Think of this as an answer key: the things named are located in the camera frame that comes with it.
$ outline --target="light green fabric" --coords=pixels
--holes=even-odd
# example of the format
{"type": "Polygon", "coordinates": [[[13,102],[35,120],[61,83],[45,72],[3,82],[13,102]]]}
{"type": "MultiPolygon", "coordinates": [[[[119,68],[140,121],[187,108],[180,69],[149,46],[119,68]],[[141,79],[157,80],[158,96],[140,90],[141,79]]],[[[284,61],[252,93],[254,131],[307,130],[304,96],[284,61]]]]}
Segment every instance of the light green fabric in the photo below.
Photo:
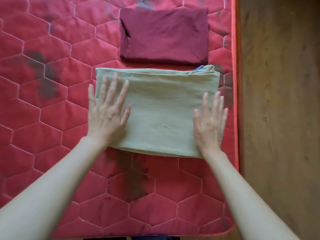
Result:
{"type": "Polygon", "coordinates": [[[96,98],[102,77],[118,73],[120,92],[130,82],[126,104],[132,104],[126,133],[110,146],[122,150],[174,157],[201,157],[192,135],[192,113],[202,96],[218,90],[219,72],[206,65],[197,71],[96,68],[96,98]]]}

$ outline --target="folded shirt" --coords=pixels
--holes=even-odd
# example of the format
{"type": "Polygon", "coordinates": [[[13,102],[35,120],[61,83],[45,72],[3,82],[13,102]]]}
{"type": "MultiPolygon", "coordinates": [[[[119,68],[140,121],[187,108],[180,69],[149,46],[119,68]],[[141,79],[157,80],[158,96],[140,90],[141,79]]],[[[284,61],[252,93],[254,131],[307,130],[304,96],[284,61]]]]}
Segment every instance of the folded shirt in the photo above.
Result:
{"type": "Polygon", "coordinates": [[[208,64],[207,8],[122,8],[120,57],[131,62],[208,64]]]}
{"type": "Polygon", "coordinates": [[[132,104],[126,132],[110,146],[126,151],[174,157],[202,157],[195,146],[192,113],[205,92],[218,90],[219,72],[206,65],[196,71],[96,68],[96,99],[102,77],[118,73],[119,94],[129,80],[126,104],[132,104]]]}

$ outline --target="maroon fabric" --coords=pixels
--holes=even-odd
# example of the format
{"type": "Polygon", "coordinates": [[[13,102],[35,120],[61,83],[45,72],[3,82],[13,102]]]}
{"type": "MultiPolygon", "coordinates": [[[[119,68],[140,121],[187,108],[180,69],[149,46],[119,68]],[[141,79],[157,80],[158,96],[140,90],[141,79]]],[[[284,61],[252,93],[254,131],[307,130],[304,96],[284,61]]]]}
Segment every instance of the maroon fabric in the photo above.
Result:
{"type": "Polygon", "coordinates": [[[120,57],[126,61],[208,64],[208,10],[122,8],[120,57]]]}

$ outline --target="red quilted mat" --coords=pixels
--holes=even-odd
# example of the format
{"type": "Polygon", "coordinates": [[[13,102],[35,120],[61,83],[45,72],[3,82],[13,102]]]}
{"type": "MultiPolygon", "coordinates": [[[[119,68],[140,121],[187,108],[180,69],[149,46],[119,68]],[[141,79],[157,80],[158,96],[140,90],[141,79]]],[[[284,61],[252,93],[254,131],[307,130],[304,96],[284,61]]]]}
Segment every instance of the red quilted mat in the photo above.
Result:
{"type": "MultiPolygon", "coordinates": [[[[95,68],[161,68],[119,57],[121,8],[208,7],[209,64],[230,113],[222,149],[238,169],[234,0],[0,0],[0,207],[87,132],[95,68]]],[[[222,234],[232,216],[202,159],[109,148],[86,175],[55,237],[222,234]]]]}

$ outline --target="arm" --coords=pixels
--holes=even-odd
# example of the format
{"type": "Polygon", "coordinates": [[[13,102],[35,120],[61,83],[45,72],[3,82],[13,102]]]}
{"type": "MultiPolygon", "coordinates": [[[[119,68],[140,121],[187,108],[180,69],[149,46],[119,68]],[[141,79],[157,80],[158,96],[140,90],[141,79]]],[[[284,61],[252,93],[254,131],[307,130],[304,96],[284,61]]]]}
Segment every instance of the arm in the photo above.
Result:
{"type": "Polygon", "coordinates": [[[219,147],[228,109],[223,110],[223,96],[217,92],[211,112],[208,95],[203,96],[202,114],[194,110],[194,139],[212,169],[245,240],[299,238],[259,197],[238,173],[219,147]]]}
{"type": "Polygon", "coordinates": [[[89,86],[88,135],[37,181],[0,210],[0,239],[42,240],[50,237],[92,163],[119,136],[130,115],[130,105],[121,116],[129,82],[113,104],[118,77],[106,94],[104,77],[97,105],[89,86]]]}

